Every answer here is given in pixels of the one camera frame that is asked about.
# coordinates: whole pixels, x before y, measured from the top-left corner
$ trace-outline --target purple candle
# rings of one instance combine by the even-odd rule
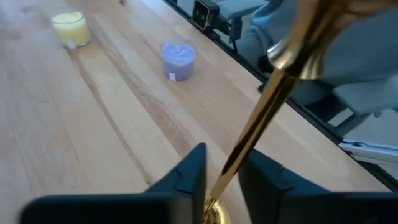
[[[193,43],[181,38],[166,40],[162,44],[163,73],[171,81],[191,77],[196,49]]]

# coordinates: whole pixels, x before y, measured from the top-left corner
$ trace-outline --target glass candle holder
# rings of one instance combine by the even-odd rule
[[[166,40],[162,44],[163,73],[171,81],[182,81],[193,75],[195,45],[183,38]]]
[[[62,45],[69,49],[82,47],[91,40],[86,17],[81,11],[64,10],[51,18]]]

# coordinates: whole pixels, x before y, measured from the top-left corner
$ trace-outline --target black object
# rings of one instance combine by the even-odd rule
[[[252,224],[396,223],[397,193],[330,192],[257,150],[239,182]]]
[[[262,93],[262,92],[264,91],[265,87],[266,87],[266,84],[263,83],[263,84],[261,84],[261,85],[259,86],[259,88],[257,88],[257,90],[258,90],[260,93]]]
[[[202,31],[212,29],[211,23],[220,13],[220,8],[211,0],[196,0],[193,5],[192,21]]]
[[[274,71],[274,67],[269,62],[268,55],[260,56],[257,64],[262,72],[272,73]]]
[[[206,146],[141,194],[61,195],[28,204],[20,223],[202,224]],[[334,193],[253,150],[239,169],[253,224],[395,223],[396,193]]]
[[[19,223],[201,224],[206,190],[206,144],[141,194],[58,195],[34,200]]]

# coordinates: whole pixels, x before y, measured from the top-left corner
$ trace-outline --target label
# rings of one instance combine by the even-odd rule
[[[177,81],[177,80],[175,79],[175,74],[174,74],[174,73],[169,73],[169,80]]]
[[[76,48],[75,42],[73,40],[68,40],[67,41],[67,45],[68,45],[68,47],[70,49],[75,49]]]

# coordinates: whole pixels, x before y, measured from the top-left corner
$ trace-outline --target gold rod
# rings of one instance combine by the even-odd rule
[[[323,73],[323,58],[335,37],[356,20],[397,6],[398,0],[297,0],[290,34],[267,53],[274,73],[206,198],[205,215],[299,81],[313,80]]]
[[[231,182],[243,159],[252,151],[262,132],[298,83],[298,78],[289,76],[278,69],[274,70],[216,184],[206,199],[205,213],[213,207],[226,186]]]

